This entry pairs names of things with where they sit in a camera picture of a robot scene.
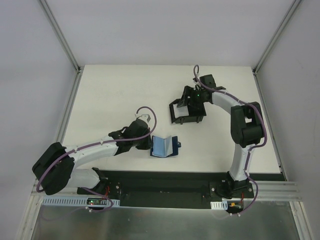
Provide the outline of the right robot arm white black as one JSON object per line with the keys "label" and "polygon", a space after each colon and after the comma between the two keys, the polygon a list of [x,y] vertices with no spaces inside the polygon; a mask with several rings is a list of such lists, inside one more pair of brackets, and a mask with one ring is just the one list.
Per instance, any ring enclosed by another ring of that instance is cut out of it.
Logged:
{"label": "right robot arm white black", "polygon": [[194,87],[186,85],[181,98],[169,104],[173,124],[199,123],[207,115],[205,103],[220,107],[230,115],[230,134],[235,149],[233,161],[224,181],[215,193],[226,199],[237,197],[249,187],[254,149],[266,144],[266,128],[258,102],[244,102],[217,86],[211,74],[195,76]]}

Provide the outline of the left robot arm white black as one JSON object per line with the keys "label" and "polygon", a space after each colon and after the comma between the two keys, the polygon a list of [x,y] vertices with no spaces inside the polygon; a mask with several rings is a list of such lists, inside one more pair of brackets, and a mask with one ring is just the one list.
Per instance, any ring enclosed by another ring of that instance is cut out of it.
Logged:
{"label": "left robot arm white black", "polygon": [[143,115],[129,126],[110,132],[99,142],[85,146],[64,147],[60,142],[51,144],[32,166],[39,181],[39,191],[54,195],[65,187],[76,188],[79,195],[107,196],[109,182],[98,167],[82,169],[81,166],[106,157],[128,152],[131,148],[151,148],[150,127]]}

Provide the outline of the blue leather card holder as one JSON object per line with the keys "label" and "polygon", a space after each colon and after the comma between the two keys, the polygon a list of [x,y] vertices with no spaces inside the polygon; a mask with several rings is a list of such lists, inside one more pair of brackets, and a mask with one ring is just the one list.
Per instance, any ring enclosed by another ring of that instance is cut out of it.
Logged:
{"label": "blue leather card holder", "polygon": [[182,144],[179,142],[177,136],[169,136],[162,138],[159,136],[152,136],[152,147],[150,149],[150,156],[155,158],[170,158],[179,154],[179,149]]}

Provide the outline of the black plastic card tray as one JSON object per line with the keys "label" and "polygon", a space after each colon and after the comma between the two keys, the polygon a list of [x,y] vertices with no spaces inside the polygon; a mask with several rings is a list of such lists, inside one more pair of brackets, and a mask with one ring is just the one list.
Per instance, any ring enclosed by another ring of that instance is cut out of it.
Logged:
{"label": "black plastic card tray", "polygon": [[178,107],[176,99],[169,104],[170,121],[172,124],[184,124],[184,123],[200,123],[207,115],[204,104],[200,104],[200,108],[195,109],[191,106]]}

